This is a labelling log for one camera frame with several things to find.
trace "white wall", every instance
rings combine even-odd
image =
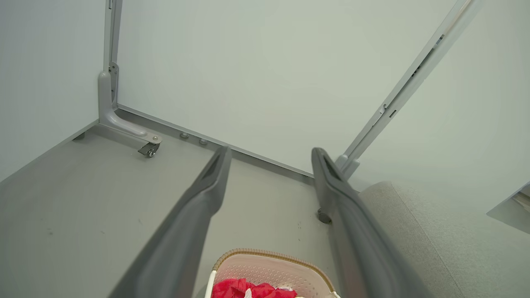
[[[405,181],[485,214],[530,181],[530,2],[488,1],[361,156],[357,190]]]
[[[0,2],[0,181],[98,119],[106,7]]]
[[[311,149],[344,153],[456,2],[124,1],[118,103],[312,172]]]

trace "laundry basket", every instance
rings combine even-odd
[[[256,285],[290,287],[304,298],[340,298],[329,278],[316,266],[266,250],[234,249],[225,253],[213,267],[205,298],[211,298],[215,284],[229,278],[246,278]]]

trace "gray cushion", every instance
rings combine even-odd
[[[359,196],[435,297],[529,297],[530,235],[391,182]]]
[[[377,183],[361,192],[359,197],[434,297],[464,297],[436,249],[392,183]]]

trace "red fabric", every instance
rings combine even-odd
[[[276,289],[269,284],[260,284],[250,288],[252,298],[295,298],[295,291]]]
[[[244,298],[245,292],[250,289],[252,298],[295,298],[295,291],[279,290],[269,284],[255,286],[247,283],[246,278],[225,279],[214,285],[211,291],[211,298]]]
[[[225,279],[214,285],[211,298],[244,298],[246,290],[253,286],[254,284],[246,282],[246,278]]]

